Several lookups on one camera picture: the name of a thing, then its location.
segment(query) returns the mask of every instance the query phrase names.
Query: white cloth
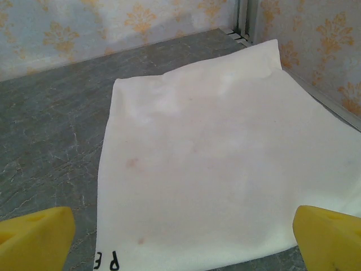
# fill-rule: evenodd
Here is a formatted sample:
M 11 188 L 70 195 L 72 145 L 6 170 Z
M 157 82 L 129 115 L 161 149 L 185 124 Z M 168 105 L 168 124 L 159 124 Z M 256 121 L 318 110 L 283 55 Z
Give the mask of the white cloth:
M 282 71 L 276 40 L 116 80 L 98 270 L 113 251 L 123 271 L 203 271 L 286 250 L 301 204 L 360 215 L 361 133 Z

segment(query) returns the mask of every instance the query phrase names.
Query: wall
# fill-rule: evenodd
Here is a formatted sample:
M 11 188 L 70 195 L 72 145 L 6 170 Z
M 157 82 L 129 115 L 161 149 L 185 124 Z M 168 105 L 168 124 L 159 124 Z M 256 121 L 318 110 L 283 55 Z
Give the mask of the wall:
M 235 0 L 0 0 L 0 80 L 216 27 Z
M 285 68 L 361 116 L 360 16 L 360 0 L 261 0 L 255 42 L 277 38 Z

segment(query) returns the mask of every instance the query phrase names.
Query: yellow object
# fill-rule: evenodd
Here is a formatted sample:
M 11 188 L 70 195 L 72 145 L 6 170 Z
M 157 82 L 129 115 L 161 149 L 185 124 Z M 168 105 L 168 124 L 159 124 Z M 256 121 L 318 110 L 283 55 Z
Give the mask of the yellow object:
M 61 271 L 74 234 L 74 218 L 68 207 L 2 221 L 0 270 Z
M 293 232 L 308 271 L 361 271 L 361 218 L 300 206 Z

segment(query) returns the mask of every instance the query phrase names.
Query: marble surface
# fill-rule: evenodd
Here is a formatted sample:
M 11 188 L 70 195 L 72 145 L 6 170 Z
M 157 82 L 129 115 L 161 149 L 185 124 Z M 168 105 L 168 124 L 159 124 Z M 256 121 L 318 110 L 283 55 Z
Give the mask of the marble surface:
M 64 270 L 93 269 L 100 153 L 116 78 L 160 75 L 242 49 L 220 30 L 0 82 L 0 220 L 70 206 Z M 219 271 L 306 270 L 297 248 Z

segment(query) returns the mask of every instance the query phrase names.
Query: brown stain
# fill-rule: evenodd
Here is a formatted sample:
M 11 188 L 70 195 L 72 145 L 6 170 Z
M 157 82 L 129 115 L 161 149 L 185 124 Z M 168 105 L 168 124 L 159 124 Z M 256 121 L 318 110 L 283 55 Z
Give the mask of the brown stain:
M 141 237 L 139 240 L 138 240 L 138 245 L 142 245 L 144 244 L 144 241 L 145 241 L 145 238 L 144 237 Z
M 138 158 L 128 159 L 128 161 L 126 162 L 126 167 L 127 168 L 135 168 L 137 166 L 138 161 L 139 161 Z

